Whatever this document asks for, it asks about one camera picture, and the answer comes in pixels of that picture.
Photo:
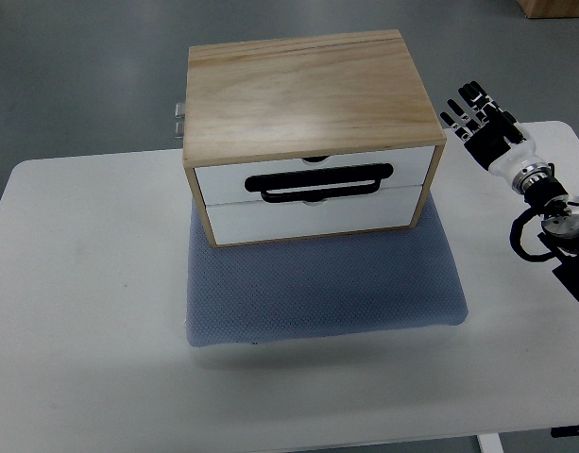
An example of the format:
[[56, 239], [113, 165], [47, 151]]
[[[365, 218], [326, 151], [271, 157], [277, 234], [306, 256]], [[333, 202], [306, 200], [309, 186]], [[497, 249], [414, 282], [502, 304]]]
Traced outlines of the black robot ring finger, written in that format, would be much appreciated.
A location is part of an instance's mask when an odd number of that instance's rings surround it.
[[477, 122], [474, 116], [471, 116], [468, 111], [465, 111], [460, 104], [455, 100], [449, 99], [447, 101], [448, 106], [453, 111], [453, 113], [460, 119], [460, 123], [463, 127], [467, 128], [479, 128], [480, 124]]

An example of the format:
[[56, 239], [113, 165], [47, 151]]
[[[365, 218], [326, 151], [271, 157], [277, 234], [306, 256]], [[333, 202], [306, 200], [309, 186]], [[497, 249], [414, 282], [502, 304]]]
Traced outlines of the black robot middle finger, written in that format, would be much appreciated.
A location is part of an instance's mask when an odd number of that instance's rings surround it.
[[475, 113], [477, 118], [486, 118], [487, 113], [484, 109], [472, 109], [469, 104], [469, 96], [468, 96], [468, 84], [463, 85], [459, 90], [458, 93], [462, 97], [462, 99], [466, 102], [468, 107]]

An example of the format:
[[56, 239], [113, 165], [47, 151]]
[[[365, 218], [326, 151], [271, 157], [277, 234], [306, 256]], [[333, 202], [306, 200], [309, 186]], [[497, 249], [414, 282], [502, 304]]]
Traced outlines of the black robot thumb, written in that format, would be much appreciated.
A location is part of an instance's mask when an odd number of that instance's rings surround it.
[[524, 133], [518, 127], [518, 121], [516, 118], [507, 110], [501, 112], [503, 119], [502, 134], [503, 136], [513, 144], [523, 143], [526, 138]]

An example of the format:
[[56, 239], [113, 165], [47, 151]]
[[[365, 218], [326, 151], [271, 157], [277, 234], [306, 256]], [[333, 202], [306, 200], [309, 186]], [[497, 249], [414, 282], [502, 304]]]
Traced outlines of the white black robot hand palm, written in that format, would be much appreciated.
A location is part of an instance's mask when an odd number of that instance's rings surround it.
[[502, 134], [502, 109], [486, 108], [479, 128], [468, 128], [470, 138], [463, 142], [474, 160], [493, 176], [501, 177], [511, 188], [530, 188], [535, 182], [553, 176], [552, 167], [536, 154], [536, 143], [518, 123], [526, 140], [510, 143]]

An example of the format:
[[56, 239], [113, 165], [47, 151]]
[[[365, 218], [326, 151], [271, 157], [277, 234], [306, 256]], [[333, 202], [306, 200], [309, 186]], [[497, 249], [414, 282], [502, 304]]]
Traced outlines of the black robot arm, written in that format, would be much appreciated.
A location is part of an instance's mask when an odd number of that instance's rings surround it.
[[528, 208], [511, 226], [512, 250], [528, 262], [557, 259], [553, 274], [579, 303], [579, 196], [536, 153], [523, 124], [472, 80], [458, 89], [467, 105], [450, 99], [440, 118], [485, 171], [506, 181]]

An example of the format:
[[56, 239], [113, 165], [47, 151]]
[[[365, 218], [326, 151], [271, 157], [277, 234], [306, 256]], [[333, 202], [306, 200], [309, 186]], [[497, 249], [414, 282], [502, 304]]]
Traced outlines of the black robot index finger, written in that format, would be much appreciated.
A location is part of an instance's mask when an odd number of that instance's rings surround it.
[[482, 86], [472, 80], [468, 84], [469, 104], [472, 109], [497, 109], [498, 105], [494, 99], [489, 96]]

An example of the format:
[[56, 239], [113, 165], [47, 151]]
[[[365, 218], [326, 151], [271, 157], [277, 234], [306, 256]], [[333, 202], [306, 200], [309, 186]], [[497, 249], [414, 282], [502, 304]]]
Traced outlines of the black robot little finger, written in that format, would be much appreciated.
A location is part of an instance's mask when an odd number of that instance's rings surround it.
[[470, 131], [465, 126], [457, 123], [447, 112], [442, 111], [439, 117], [459, 140], [466, 142], [470, 138]]

